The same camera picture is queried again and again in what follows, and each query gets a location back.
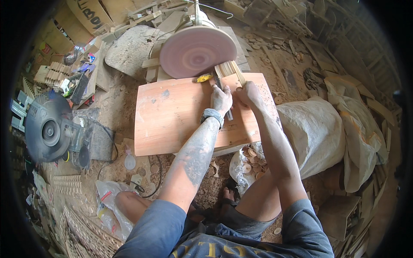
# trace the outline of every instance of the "tattooed arm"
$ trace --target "tattooed arm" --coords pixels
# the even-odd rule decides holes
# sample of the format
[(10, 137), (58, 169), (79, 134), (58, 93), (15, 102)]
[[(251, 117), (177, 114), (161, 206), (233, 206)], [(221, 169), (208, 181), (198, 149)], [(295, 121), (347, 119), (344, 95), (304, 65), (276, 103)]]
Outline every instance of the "tattooed arm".
[[(216, 85), (212, 89), (211, 108), (224, 116), (232, 106), (231, 91), (228, 86), (224, 92)], [(211, 162), (219, 126), (217, 119), (209, 117), (192, 134), (173, 160), (158, 199), (170, 201), (188, 212)]]

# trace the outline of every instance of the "wooden cutout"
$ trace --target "wooden cutout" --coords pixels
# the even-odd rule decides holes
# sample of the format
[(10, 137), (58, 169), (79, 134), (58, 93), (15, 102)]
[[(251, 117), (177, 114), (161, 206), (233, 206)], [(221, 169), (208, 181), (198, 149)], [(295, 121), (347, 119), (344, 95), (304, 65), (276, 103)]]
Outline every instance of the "wooden cutout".
[[(244, 73), (254, 81), (270, 115), (277, 120), (271, 92), (261, 73)], [(135, 116), (135, 154), (147, 156), (176, 153), (199, 127), (199, 118), (210, 107), (209, 83), (195, 83), (194, 78), (172, 79), (141, 85)], [(221, 79), (232, 92), (240, 86), (235, 74)], [(234, 101), (234, 120), (227, 121), (218, 132), (215, 147), (238, 146), (260, 141), (258, 125), (249, 107)]]

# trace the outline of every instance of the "man's left hand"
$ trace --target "man's left hand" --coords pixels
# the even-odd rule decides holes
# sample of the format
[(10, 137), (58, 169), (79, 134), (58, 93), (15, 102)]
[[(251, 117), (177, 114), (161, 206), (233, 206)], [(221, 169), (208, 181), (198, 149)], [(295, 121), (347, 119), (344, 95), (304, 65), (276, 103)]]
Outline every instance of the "man's left hand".
[(230, 110), (232, 106), (232, 95), (228, 85), (222, 91), (216, 84), (212, 85), (211, 108), (218, 111), (222, 116)]

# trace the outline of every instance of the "man's right hand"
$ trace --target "man's right hand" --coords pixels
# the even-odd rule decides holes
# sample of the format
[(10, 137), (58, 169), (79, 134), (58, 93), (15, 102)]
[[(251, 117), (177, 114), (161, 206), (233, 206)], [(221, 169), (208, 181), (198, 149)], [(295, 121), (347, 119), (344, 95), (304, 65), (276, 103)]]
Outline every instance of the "man's right hand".
[(265, 106), (257, 85), (250, 80), (247, 81), (243, 88), (237, 88), (237, 95), (242, 103), (250, 106), (251, 108), (261, 108)]

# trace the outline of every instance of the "circular saw blade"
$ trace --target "circular saw blade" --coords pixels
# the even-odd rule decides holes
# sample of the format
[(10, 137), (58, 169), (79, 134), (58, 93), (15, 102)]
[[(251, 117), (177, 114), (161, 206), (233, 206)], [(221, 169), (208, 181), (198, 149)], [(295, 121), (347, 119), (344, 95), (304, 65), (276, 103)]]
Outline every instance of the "circular saw blade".
[(24, 137), (34, 161), (55, 161), (67, 151), (70, 137), (62, 132), (61, 124), (70, 115), (67, 100), (55, 92), (45, 92), (31, 103), (24, 125)]
[(159, 61), (175, 79), (191, 78), (210, 72), (215, 65), (237, 58), (237, 48), (225, 32), (210, 27), (189, 27), (165, 42)]

